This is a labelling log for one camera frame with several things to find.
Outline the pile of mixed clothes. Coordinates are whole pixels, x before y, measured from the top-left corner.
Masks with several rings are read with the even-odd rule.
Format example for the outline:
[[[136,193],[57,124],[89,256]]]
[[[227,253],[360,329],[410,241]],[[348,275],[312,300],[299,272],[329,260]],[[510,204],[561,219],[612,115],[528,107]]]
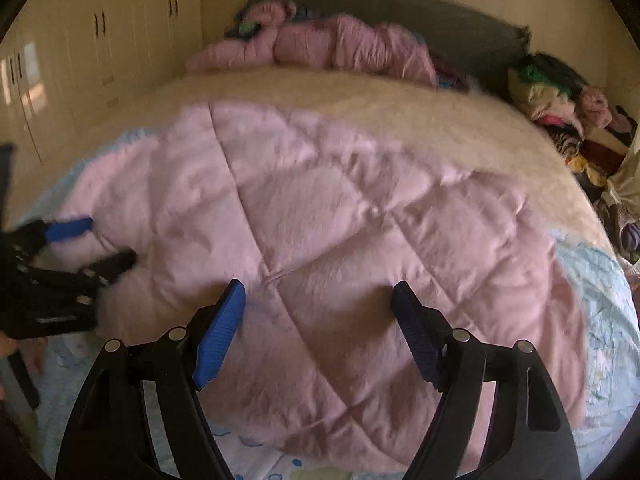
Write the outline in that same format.
[[[508,69],[512,104],[544,130],[597,211],[614,250],[639,261],[638,122],[603,89],[544,53]]]

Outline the cream built-in wardrobe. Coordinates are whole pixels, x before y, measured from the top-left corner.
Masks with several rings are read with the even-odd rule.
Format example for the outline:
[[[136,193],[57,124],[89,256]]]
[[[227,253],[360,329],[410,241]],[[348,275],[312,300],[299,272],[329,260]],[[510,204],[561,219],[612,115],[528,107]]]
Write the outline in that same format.
[[[17,0],[1,19],[1,140],[25,177],[182,74],[201,0]]]

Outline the dark patterned pillow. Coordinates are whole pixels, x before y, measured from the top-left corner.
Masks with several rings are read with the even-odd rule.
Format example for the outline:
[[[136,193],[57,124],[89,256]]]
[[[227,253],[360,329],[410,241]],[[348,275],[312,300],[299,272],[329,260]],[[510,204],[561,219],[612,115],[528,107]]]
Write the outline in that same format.
[[[268,29],[267,26],[259,22],[240,21],[235,23],[224,33],[224,38],[241,40],[241,41],[250,41],[255,36],[259,35],[261,32],[267,29]]]

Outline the beige mattress cover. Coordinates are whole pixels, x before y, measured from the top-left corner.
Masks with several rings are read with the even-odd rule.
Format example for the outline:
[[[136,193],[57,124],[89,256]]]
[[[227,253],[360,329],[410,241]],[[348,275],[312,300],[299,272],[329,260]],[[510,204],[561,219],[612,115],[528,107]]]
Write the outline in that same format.
[[[258,68],[184,76],[119,107],[12,185],[8,218],[21,219],[36,198],[79,159],[135,128],[160,128],[195,102],[240,100],[315,110],[463,166],[521,181],[550,226],[612,252],[596,212],[544,130],[493,96],[431,90],[405,81],[336,70]]]

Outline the crumpled pink comforter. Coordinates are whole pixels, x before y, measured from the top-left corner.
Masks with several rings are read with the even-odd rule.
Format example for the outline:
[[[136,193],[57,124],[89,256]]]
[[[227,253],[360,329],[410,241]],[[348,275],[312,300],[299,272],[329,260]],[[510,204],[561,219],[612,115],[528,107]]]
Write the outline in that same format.
[[[427,46],[397,24],[371,26],[346,13],[319,18],[292,0],[259,1],[240,13],[235,23],[240,21],[268,29],[250,41],[224,38],[209,44],[186,61],[186,72],[295,65],[438,86]]]

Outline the grey upholstered headboard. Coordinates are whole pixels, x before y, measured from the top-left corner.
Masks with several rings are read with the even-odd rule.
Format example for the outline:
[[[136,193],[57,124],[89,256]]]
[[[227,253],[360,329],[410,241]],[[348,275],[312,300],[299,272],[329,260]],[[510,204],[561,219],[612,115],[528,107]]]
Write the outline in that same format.
[[[248,4],[262,0],[246,0]],[[526,58],[530,30],[448,0],[292,0],[323,16],[347,13],[370,25],[395,23],[425,40],[430,52],[507,98],[508,69]]]

